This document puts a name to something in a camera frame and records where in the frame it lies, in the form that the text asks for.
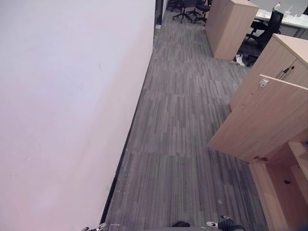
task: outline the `desk leg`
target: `desk leg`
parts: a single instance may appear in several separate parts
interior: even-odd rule
[[[297,31],[295,32],[293,37],[300,38],[303,35],[304,32],[305,32],[305,29],[299,28],[299,29],[297,29]]]

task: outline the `black shoe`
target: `black shoe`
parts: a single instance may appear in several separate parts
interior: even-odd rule
[[[177,223],[175,223],[173,226],[171,227],[190,227],[191,225],[187,222],[184,221],[178,221]]]

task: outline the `open cabinet door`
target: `open cabinet door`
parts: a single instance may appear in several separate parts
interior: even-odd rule
[[[308,127],[308,89],[260,75],[208,143],[247,162],[288,142]]]

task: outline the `cabinet top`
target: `cabinet top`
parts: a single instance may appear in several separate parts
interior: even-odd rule
[[[273,34],[273,37],[293,55],[308,64],[308,40],[278,34]]]
[[[248,0],[230,0],[230,1],[233,2],[234,4],[237,4],[237,5],[255,7],[255,8],[259,9],[259,7],[257,5],[253,4],[252,2],[250,2]]]

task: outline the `cabinet handle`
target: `cabinet handle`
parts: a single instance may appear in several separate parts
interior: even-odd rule
[[[286,69],[284,69],[284,70],[281,70],[279,73],[278,73],[278,75],[276,76],[276,78],[277,79],[283,79],[283,78],[285,78],[285,74],[287,74],[289,71],[290,71],[290,69],[291,70],[293,70],[294,69],[294,66],[289,66],[289,67],[287,67]]]
[[[288,70],[280,77],[280,79],[281,80],[285,79],[293,69],[294,69],[294,66],[291,66],[290,68],[288,68]]]

